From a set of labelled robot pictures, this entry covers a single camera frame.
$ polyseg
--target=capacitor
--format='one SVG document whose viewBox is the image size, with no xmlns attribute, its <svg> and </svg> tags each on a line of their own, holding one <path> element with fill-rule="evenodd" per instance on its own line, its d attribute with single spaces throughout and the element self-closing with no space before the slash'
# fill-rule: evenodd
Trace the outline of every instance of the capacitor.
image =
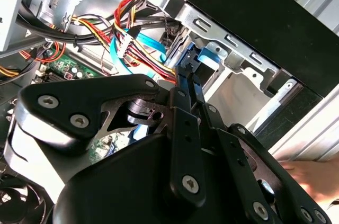
<svg viewBox="0 0 339 224">
<path fill-rule="evenodd" d="M 81 71 L 79 71 L 79 72 L 76 74 L 76 77 L 77 77 L 77 78 L 83 78 L 83 76 L 84 76 L 84 74 L 83 74 Z"/>
<path fill-rule="evenodd" d="M 78 69 L 76 67 L 73 67 L 72 69 L 70 69 L 70 71 L 72 71 L 73 74 L 76 74 L 78 72 Z"/>
</svg>

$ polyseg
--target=yellow wire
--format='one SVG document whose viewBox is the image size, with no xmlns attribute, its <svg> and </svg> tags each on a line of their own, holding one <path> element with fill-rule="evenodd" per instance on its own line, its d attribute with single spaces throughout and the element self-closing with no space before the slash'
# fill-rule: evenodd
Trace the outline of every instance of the yellow wire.
<svg viewBox="0 0 339 224">
<path fill-rule="evenodd" d="M 3 71 L 2 69 L 4 69 L 3 67 L 0 66 L 0 73 L 4 74 L 7 77 L 15 77 L 18 74 L 8 74 L 7 72 Z"/>
<path fill-rule="evenodd" d="M 155 63 L 158 67 L 162 68 L 163 70 L 170 72 L 172 74 L 175 75 L 174 71 L 170 68 L 165 67 L 164 65 L 162 65 L 161 63 L 159 63 L 156 59 L 154 59 L 143 47 L 142 45 L 136 41 L 135 39 L 133 39 L 134 44 L 153 62 Z"/>
<path fill-rule="evenodd" d="M 132 7 L 131 18 L 132 18 L 131 26 L 133 27 L 134 26 L 134 21 L 136 19 L 136 6 Z"/>
<path fill-rule="evenodd" d="M 6 73 L 8 73 L 8 74 L 12 74 L 12 75 L 14 75 L 14 76 L 17 76 L 17 75 L 19 75 L 19 73 L 18 73 L 18 72 L 13 72 L 13 71 L 10 71 L 10 70 L 8 70 L 8 69 L 6 69 L 6 68 L 2 67 L 2 66 L 0 66 L 0 69 L 1 69 L 1 70 L 3 70 L 3 71 L 5 71 L 5 72 L 6 72 Z"/>
</svg>

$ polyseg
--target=metal pivot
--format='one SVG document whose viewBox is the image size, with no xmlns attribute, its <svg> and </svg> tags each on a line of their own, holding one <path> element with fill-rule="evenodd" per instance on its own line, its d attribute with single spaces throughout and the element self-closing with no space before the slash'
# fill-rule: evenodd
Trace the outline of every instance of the metal pivot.
<svg viewBox="0 0 339 224">
<path fill-rule="evenodd" d="M 259 202 L 254 202 L 253 203 L 253 209 L 254 209 L 255 213 L 258 214 L 258 216 L 260 218 L 262 218 L 263 220 L 268 220 L 269 219 L 269 214 L 267 213 L 267 210 Z"/>
<path fill-rule="evenodd" d="M 46 109 L 55 109 L 59 105 L 58 99 L 50 95 L 43 95 L 39 97 L 38 103 Z"/>
<path fill-rule="evenodd" d="M 194 179 L 190 175 L 185 175 L 182 178 L 182 185 L 186 188 L 186 190 L 188 190 L 189 192 L 191 192 L 193 194 L 197 194 L 198 191 L 199 191 L 198 182 L 196 181 L 196 179 Z"/>
<path fill-rule="evenodd" d="M 70 122 L 77 128 L 86 128 L 90 124 L 88 118 L 81 114 L 73 115 L 70 118 Z"/>
</svg>

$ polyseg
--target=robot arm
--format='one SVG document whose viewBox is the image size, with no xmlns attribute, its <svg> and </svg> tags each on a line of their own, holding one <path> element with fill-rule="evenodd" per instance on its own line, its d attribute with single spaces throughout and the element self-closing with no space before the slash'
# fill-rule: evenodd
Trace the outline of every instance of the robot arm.
<svg viewBox="0 0 339 224">
<path fill-rule="evenodd" d="M 5 158 L 46 189 L 52 223 L 331 222 L 244 126 L 226 128 L 195 74 L 176 79 L 170 91 L 128 75 L 20 92 Z M 91 165 L 93 139 L 139 124 L 146 138 Z"/>
</svg>

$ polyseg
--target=red wire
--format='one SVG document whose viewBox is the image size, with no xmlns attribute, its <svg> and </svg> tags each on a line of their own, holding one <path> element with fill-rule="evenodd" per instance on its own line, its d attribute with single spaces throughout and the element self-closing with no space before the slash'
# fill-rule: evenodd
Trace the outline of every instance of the red wire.
<svg viewBox="0 0 339 224">
<path fill-rule="evenodd" d="M 140 59 L 138 59 L 138 61 L 144 65 L 146 65 L 147 67 L 151 68 L 152 70 L 154 70 L 156 73 L 158 73 L 159 75 L 161 75 L 164 79 L 169 79 L 170 76 L 167 73 L 164 73 L 162 70 L 160 70 L 158 67 L 154 66 L 150 61 L 144 59 L 143 55 L 141 55 L 142 57 L 142 61 Z"/>
<path fill-rule="evenodd" d="M 120 2 L 120 4 L 119 4 L 119 6 L 118 6 L 118 8 L 116 9 L 116 11 L 114 12 L 114 18 L 115 18 L 115 21 L 116 21 L 116 23 L 117 23 L 117 25 L 119 26 L 119 27 L 121 27 L 121 24 L 120 24 L 120 11 L 121 11 L 121 9 L 126 5 L 126 4 L 128 4 L 130 1 L 132 1 L 132 0 L 122 0 L 121 2 Z"/>
<path fill-rule="evenodd" d="M 66 50 L 66 45 L 64 44 L 63 45 L 63 49 L 61 51 L 61 53 L 59 54 L 59 51 L 60 51 L 60 46 L 59 46 L 59 43 L 57 42 L 54 42 L 55 43 L 55 46 L 56 46 L 56 51 L 55 53 L 49 57 L 48 59 L 40 59 L 40 58 L 36 58 L 34 59 L 34 61 L 40 61 L 40 62 L 54 62 L 54 61 L 57 61 L 58 59 L 60 59 L 61 56 L 63 56 L 65 50 Z M 26 59 L 29 59 L 31 56 L 29 53 L 27 53 L 26 51 L 23 51 L 23 56 L 26 58 Z"/>
<path fill-rule="evenodd" d="M 110 38 L 101 30 L 99 30 L 94 24 L 84 20 L 89 26 L 91 26 L 107 43 L 111 43 Z"/>
</svg>

